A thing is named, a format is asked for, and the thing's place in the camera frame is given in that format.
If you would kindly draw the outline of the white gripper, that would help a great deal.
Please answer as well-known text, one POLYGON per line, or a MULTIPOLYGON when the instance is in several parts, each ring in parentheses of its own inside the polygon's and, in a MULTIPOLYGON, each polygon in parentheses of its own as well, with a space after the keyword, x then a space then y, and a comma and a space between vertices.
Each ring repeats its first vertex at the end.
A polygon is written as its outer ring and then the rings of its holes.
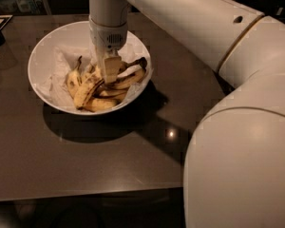
POLYGON ((125 45, 127 39, 127 19, 90 16, 89 28, 91 41, 97 48, 95 58, 100 74, 107 84, 114 83, 122 62, 117 50, 125 45))

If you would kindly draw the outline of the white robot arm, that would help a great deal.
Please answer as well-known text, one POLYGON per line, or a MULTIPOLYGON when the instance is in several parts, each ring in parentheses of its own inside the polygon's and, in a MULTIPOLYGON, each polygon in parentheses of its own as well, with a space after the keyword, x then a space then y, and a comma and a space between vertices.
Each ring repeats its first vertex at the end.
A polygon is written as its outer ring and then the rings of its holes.
POLYGON ((98 50, 133 5, 234 87, 200 121, 183 174, 187 228, 285 228, 285 24, 232 0, 89 0, 98 50))

